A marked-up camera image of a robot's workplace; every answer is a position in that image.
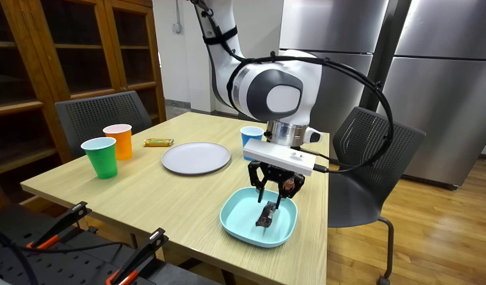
teal bowl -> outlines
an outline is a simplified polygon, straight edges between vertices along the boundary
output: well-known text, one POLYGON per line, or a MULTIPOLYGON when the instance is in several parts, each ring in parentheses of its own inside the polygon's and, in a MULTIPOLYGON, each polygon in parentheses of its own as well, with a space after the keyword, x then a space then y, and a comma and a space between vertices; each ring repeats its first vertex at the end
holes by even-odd
POLYGON ((257 227, 255 224, 268 202, 276 203, 277 192, 265 191, 261 203, 258 203, 258 192, 254 188, 235 192, 220 211, 225 232, 242 243, 263 249, 285 245, 296 226, 296 205, 282 199, 273 216, 273 226, 269 229, 257 227))

orange cup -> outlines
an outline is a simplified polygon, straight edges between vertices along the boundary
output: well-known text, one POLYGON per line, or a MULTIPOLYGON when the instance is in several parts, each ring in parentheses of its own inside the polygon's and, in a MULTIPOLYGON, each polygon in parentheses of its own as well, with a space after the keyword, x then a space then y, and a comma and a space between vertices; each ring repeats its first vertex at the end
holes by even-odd
POLYGON ((116 124, 103 129, 106 137, 116 140, 116 159, 128 161, 132 158, 132 126, 116 124))

black chair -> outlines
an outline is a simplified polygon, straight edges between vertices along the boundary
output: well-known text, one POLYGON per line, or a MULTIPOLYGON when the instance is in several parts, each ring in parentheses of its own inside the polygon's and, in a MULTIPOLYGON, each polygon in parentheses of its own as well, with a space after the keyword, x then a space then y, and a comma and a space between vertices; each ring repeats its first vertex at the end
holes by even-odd
POLYGON ((56 104, 68 150, 81 158, 86 140, 103 137, 103 129, 113 124, 130 124, 138 134, 152 126, 151 116, 135 91, 56 104))
MULTIPOLYGON (((386 131, 386 118, 355 108, 333 140, 341 170, 358 165, 375 154, 385 142, 386 131)), ((330 229, 358 227, 372 222, 383 222, 388 227, 386 273, 379 279, 379 285, 390 284, 394 249, 394 227, 380 216, 382 208, 424 137, 420 131, 394 124, 394 140, 383 158, 355 172, 330 177, 330 229)))

metal refrigerator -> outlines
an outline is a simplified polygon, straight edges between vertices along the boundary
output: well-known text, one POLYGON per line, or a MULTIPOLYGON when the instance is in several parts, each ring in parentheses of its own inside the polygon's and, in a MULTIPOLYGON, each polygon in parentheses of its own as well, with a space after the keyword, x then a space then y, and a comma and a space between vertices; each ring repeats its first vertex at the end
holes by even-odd
POLYGON ((405 175, 462 186, 486 146, 486 0, 413 0, 385 94, 428 134, 405 175))
MULTIPOLYGON (((280 50, 330 58, 368 75, 386 9, 388 0, 285 0, 280 50)), ((323 69, 311 127, 334 134, 361 96, 361 85, 323 69)))

wooden cabinet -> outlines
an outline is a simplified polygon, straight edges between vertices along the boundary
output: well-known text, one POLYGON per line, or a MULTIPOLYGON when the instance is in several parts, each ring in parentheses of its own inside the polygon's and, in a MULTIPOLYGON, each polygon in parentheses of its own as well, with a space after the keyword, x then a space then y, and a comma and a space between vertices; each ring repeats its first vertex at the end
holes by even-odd
POLYGON ((165 121, 149 0, 0 0, 0 200, 70 161, 54 104, 136 91, 165 121))

